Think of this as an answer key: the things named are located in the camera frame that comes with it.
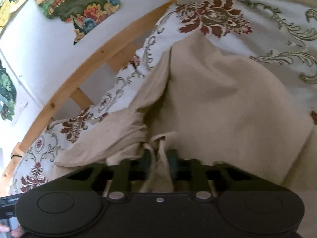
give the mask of metal screw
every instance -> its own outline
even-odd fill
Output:
[[[196,197],[201,200],[206,200],[211,197],[211,193],[208,191],[199,191],[196,193]]]
[[[111,198],[112,200],[119,200],[119,199],[122,199],[123,197],[124,197],[124,194],[121,191],[113,191],[112,193],[109,194],[109,198]]]

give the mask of damask fabric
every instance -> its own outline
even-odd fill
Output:
[[[162,53],[196,29],[208,30],[208,40],[225,54],[261,63],[317,124],[316,19],[314,9],[282,0],[181,0],[171,5],[100,103],[73,119],[55,122],[34,142],[16,168],[11,193],[47,182],[56,155],[72,148],[105,116],[127,107]]]

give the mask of hand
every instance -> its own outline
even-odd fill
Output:
[[[0,233],[8,233],[8,232],[10,232],[10,228],[0,224]],[[17,229],[11,232],[11,236],[14,238],[19,238],[22,235],[23,235],[23,230],[21,227],[18,227]]]

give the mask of wooden frame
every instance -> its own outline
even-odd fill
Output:
[[[18,144],[17,147],[15,147],[14,152],[17,153],[18,151],[18,154],[20,155],[27,151],[69,97],[71,97],[81,108],[92,105],[93,103],[91,100],[83,93],[79,86],[88,76],[106,62],[115,72],[118,72],[125,66],[129,60],[133,58],[133,54],[138,48],[135,45],[134,40],[146,31],[152,29],[170,4],[175,1],[177,0],[169,0],[169,2],[131,23],[109,41],[104,43],[85,62],[83,62],[44,106],[21,144]],[[13,171],[18,164],[18,161],[18,157],[13,157],[2,174],[0,192],[3,190],[3,193],[0,193],[0,196],[3,196],[4,188],[12,178]]]

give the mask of beige fabric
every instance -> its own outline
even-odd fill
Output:
[[[272,73],[248,58],[222,55],[197,31],[163,54],[129,108],[107,116],[82,142],[58,154],[52,178],[60,176],[61,166],[65,174],[100,160],[116,164],[138,157],[141,143],[148,143],[154,159],[145,190],[172,190],[164,152],[174,147],[182,158],[225,161],[311,191],[317,183],[312,130],[312,119]],[[156,136],[166,132],[177,137]],[[305,215],[306,224],[311,228]]]

